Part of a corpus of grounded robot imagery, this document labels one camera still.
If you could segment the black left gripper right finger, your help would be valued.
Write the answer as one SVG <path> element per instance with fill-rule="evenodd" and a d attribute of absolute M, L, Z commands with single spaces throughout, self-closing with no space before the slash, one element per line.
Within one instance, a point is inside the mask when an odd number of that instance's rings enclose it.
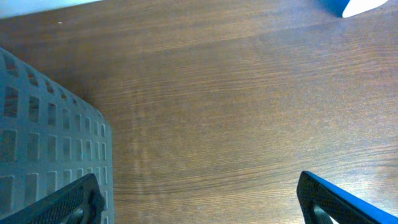
<path fill-rule="evenodd" d="M 397 223 L 397 217 L 306 170 L 297 197 L 305 223 Z"/>

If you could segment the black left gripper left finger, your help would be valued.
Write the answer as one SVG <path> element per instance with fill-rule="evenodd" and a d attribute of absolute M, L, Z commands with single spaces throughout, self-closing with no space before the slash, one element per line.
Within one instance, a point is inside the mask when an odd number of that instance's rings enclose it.
<path fill-rule="evenodd" d="M 105 199 L 94 174 L 86 174 L 58 191 L 9 215 L 1 224 L 76 223 L 102 221 Z"/>

